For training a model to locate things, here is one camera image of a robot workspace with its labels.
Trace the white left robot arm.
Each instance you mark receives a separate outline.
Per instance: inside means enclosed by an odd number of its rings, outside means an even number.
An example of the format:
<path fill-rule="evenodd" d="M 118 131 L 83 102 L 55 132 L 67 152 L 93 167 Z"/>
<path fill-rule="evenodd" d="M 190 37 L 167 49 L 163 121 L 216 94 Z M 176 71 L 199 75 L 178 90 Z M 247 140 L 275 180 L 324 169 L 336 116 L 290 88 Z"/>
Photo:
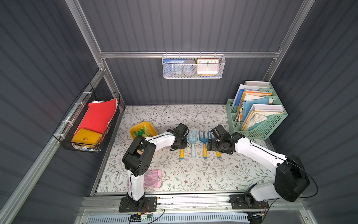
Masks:
<path fill-rule="evenodd" d="M 156 151 L 165 147 L 172 150 L 187 147 L 187 135 L 189 128 L 180 123 L 175 129 L 168 129 L 154 137 L 137 136 L 122 159 L 129 179 L 127 195 L 138 202 L 145 196 L 144 174 L 150 167 Z"/>

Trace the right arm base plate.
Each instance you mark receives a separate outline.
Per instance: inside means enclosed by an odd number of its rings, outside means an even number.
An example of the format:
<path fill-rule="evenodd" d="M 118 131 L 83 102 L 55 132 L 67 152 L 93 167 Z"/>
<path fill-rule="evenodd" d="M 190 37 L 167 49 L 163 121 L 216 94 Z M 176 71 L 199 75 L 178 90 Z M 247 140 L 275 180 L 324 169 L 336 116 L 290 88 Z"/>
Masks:
<path fill-rule="evenodd" d="M 233 210 L 243 209 L 268 209 L 269 204 L 267 201 L 256 201 L 252 196 L 244 194 L 234 194 L 229 196 L 228 201 Z"/>

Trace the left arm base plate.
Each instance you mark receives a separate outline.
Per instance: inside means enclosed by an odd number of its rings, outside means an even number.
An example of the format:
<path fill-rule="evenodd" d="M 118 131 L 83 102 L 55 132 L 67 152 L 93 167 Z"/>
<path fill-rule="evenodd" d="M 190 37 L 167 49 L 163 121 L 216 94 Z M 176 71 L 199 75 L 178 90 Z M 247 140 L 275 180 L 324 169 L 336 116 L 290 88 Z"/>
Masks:
<path fill-rule="evenodd" d="M 142 197 L 139 201 L 134 201 L 129 196 L 121 199 L 118 212 L 154 212 L 157 209 L 156 197 Z"/>

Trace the light blue rake pale handle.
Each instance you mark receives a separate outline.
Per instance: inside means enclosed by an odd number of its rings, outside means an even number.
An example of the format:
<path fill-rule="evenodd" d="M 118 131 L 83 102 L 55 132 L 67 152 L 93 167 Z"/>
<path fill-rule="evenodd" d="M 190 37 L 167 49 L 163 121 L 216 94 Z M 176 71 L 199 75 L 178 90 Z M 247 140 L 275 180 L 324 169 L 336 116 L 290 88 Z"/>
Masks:
<path fill-rule="evenodd" d="M 192 158 L 196 158 L 196 148 L 195 148 L 195 143 L 198 141 L 198 135 L 197 135 L 197 131 L 195 130 L 190 130 L 189 134 L 188 134 L 188 141 L 191 143 L 191 149 L 192 149 Z"/>

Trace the dark blue rake yellow handle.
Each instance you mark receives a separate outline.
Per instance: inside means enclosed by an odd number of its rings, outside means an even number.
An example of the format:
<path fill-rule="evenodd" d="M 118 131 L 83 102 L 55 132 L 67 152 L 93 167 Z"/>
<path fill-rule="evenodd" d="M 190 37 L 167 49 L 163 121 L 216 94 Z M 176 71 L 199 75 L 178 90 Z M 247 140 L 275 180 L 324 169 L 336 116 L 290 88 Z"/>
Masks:
<path fill-rule="evenodd" d="M 209 133 L 210 133 L 210 139 L 216 141 L 217 139 L 213 136 L 212 132 L 210 131 Z M 218 159 L 222 158 L 222 155 L 220 152 L 216 152 L 216 156 Z"/>

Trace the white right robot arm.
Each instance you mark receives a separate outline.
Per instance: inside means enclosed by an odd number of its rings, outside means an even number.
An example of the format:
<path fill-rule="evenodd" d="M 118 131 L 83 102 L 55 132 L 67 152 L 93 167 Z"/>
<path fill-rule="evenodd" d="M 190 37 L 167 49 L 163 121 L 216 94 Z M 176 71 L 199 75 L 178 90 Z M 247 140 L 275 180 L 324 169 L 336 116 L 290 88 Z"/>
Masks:
<path fill-rule="evenodd" d="M 261 147 L 240 133 L 230 134 L 222 125 L 210 131 L 214 136 L 208 141 L 208 150 L 222 154 L 239 153 L 270 170 L 275 179 L 254 184 L 244 194 L 245 203 L 252 207 L 269 199 L 295 202 L 310 185 L 309 175 L 299 157 L 286 156 Z"/>

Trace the yellow plastic storage box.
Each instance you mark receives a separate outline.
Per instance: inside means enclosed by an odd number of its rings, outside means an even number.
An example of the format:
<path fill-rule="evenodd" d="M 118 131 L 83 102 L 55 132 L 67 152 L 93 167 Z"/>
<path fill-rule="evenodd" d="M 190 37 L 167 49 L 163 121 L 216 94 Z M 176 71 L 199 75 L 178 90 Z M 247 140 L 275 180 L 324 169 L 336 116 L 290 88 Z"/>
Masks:
<path fill-rule="evenodd" d="M 145 138 L 147 137 L 153 137 L 158 135 L 152 124 L 148 121 L 142 122 L 140 124 L 137 124 L 133 126 L 130 129 L 130 135 L 132 139 L 134 140 L 137 136 L 143 136 Z"/>

